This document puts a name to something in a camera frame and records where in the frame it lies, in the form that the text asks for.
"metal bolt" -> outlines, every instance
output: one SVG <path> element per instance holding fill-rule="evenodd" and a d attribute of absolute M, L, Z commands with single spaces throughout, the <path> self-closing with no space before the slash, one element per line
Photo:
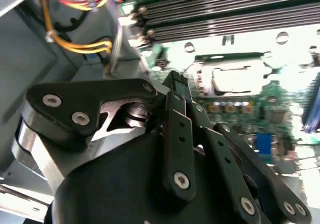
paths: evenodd
<path fill-rule="evenodd" d="M 173 95 L 177 100 L 181 100 L 181 98 L 178 95 Z"/>
<path fill-rule="evenodd" d="M 198 111 L 200 111 L 200 112 L 203 111 L 203 108 L 202 108 L 200 105 L 196 105 L 195 107 L 196 107 L 196 109 L 197 109 Z"/>
<path fill-rule="evenodd" d="M 230 128 L 227 125 L 224 125 L 223 128 L 226 132 L 230 132 Z"/>
<path fill-rule="evenodd" d="M 248 214 L 250 214 L 250 215 L 255 214 L 255 207 L 251 203 L 251 201 L 249 201 L 245 197 L 241 197 L 240 202 L 241 202 L 242 207 L 245 209 L 246 212 L 248 212 Z"/>
<path fill-rule="evenodd" d="M 306 210 L 299 203 L 296 203 L 295 206 L 302 215 L 306 216 Z"/>
<path fill-rule="evenodd" d="M 292 207 L 292 205 L 290 205 L 288 202 L 284 201 L 284 206 L 286 208 L 286 210 L 291 214 L 291 215 L 295 215 L 295 210 Z"/>
<path fill-rule="evenodd" d="M 175 184 L 177 184 L 177 186 L 179 186 L 183 190 L 186 190 L 189 188 L 190 182 L 188 177 L 185 174 L 178 171 L 173 176 L 174 176 L 173 178 L 174 182 Z"/>
<path fill-rule="evenodd" d="M 144 6 L 142 6 L 142 7 L 140 7 L 140 8 L 138 9 L 138 13 L 139 13 L 139 14 L 144 14 L 146 11 L 147 11 L 147 10 L 146 10 L 146 7 L 144 7 Z"/>
<path fill-rule="evenodd" d="M 154 30 L 148 30 L 146 33 L 147 33 L 147 35 L 149 37 L 152 37 L 154 35 L 155 31 Z"/>
<path fill-rule="evenodd" d="M 78 125 L 88 125 L 90 118 L 83 112 L 75 112 L 72 114 L 72 121 Z"/>
<path fill-rule="evenodd" d="M 150 85 L 148 85 L 148 84 L 143 84 L 144 86 L 144 88 L 147 90 L 147 91 L 149 91 L 149 92 L 151 92 L 152 91 L 152 88 L 150 87 Z"/>
<path fill-rule="evenodd" d="M 45 105 L 48 105 L 50 107 L 58 107 L 62 103 L 62 100 L 60 97 L 58 97 L 57 95 L 51 95 L 51 94 L 43 96 L 42 101 Z"/>

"electronic component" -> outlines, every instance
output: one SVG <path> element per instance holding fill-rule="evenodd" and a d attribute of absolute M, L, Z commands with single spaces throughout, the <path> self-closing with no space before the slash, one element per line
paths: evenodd
<path fill-rule="evenodd" d="M 271 144 L 272 144 L 271 134 L 261 134 L 258 133 L 255 136 L 255 146 L 259 151 L 259 156 L 263 159 L 272 160 Z"/>
<path fill-rule="evenodd" d="M 271 109 L 267 113 L 267 120 L 272 124 L 282 124 L 287 120 L 287 110 Z"/>
<path fill-rule="evenodd" d="M 265 113 L 265 108 L 264 108 L 264 106 L 259 106 L 259 113 L 258 113 L 258 115 L 259 115 L 259 119 L 260 120 L 264 120 L 265 118 L 266 118 L 266 113 Z"/>
<path fill-rule="evenodd" d="M 243 105 L 242 112 L 247 113 L 247 114 L 253 113 L 253 111 L 254 111 L 253 107 L 254 107 L 253 101 L 249 101 L 248 105 Z"/>
<path fill-rule="evenodd" d="M 276 96 L 268 96 L 266 100 L 271 105 L 277 105 L 278 104 L 278 99 L 277 99 Z"/>

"yellow wire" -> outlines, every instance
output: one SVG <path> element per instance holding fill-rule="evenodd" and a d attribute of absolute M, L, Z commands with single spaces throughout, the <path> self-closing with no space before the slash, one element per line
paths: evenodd
<path fill-rule="evenodd" d="M 102 7 L 108 0 L 101 0 L 100 3 L 97 5 L 97 8 Z M 82 10 L 82 11 L 90 11 L 92 10 L 92 8 L 90 7 L 84 7 L 84 6 L 80 6 L 77 4 L 66 4 L 67 6 L 77 9 L 77 10 Z"/>
<path fill-rule="evenodd" d="M 45 20 L 45 26 L 48 32 L 51 32 L 51 37 L 62 47 L 74 51 L 76 53 L 81 53 L 81 54 L 92 54 L 92 53 L 98 53 L 101 51 L 107 51 L 107 53 L 110 52 L 110 49 L 112 47 L 112 42 L 111 41 L 100 41 L 96 42 L 93 44 L 86 44 L 86 45 L 78 45 L 78 44 L 73 44 L 70 42 L 65 41 L 64 39 L 60 38 L 54 30 L 54 27 L 52 25 L 52 21 L 50 18 L 50 13 L 48 9 L 48 5 L 46 0 L 41 0 L 41 5 L 43 7 L 43 14 L 44 14 L 44 20 Z M 88 48 L 94 48 L 94 47 L 99 47 L 99 46 L 106 46 L 106 47 L 101 47 L 98 49 L 93 49 L 93 50 L 77 50 L 77 49 L 88 49 Z"/>

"black wire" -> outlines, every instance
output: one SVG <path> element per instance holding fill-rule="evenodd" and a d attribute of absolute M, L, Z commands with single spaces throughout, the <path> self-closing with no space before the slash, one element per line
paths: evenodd
<path fill-rule="evenodd" d="M 30 6 L 23 2 L 20 4 L 21 9 L 29 15 L 31 18 L 33 18 L 38 24 L 42 25 L 43 27 L 46 26 L 44 20 L 39 18 L 39 16 L 30 8 Z M 60 33 L 67 33 L 76 30 L 80 25 L 86 20 L 87 16 L 89 14 L 89 11 L 83 11 L 83 13 L 80 15 L 78 19 L 75 19 L 71 25 L 69 26 L 63 26 L 59 22 L 55 22 L 53 24 L 54 29 L 57 32 Z"/>

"cable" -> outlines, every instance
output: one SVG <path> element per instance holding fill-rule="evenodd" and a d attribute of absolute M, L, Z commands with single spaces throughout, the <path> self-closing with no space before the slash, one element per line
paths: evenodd
<path fill-rule="evenodd" d="M 50 18 L 50 13 L 48 9 L 48 5 L 46 0 L 41 0 L 41 5 L 43 8 L 43 15 L 44 15 L 44 20 L 45 20 L 45 27 L 48 32 L 50 32 L 51 37 L 62 47 L 64 47 L 67 50 L 80 53 L 80 54 L 93 54 L 93 53 L 98 53 L 102 51 L 106 51 L 107 53 L 110 53 L 111 48 L 112 48 L 112 42 L 111 41 L 99 41 L 96 43 L 92 44 L 85 44 L 85 45 L 78 45 L 78 44 L 73 44 L 70 42 L 65 41 L 64 39 L 60 38 L 52 25 L 51 18 Z"/>
<path fill-rule="evenodd" d="M 67 5 L 67 4 L 77 4 L 81 6 L 88 5 L 89 3 L 87 1 L 68 1 L 68 0 L 60 0 L 60 3 Z"/>
<path fill-rule="evenodd" d="M 96 6 L 97 8 L 102 7 L 108 0 L 101 0 L 100 3 Z M 84 7 L 78 4 L 66 4 L 66 6 L 69 6 L 71 8 L 77 9 L 77 10 L 82 10 L 82 11 L 91 11 L 91 7 Z"/>

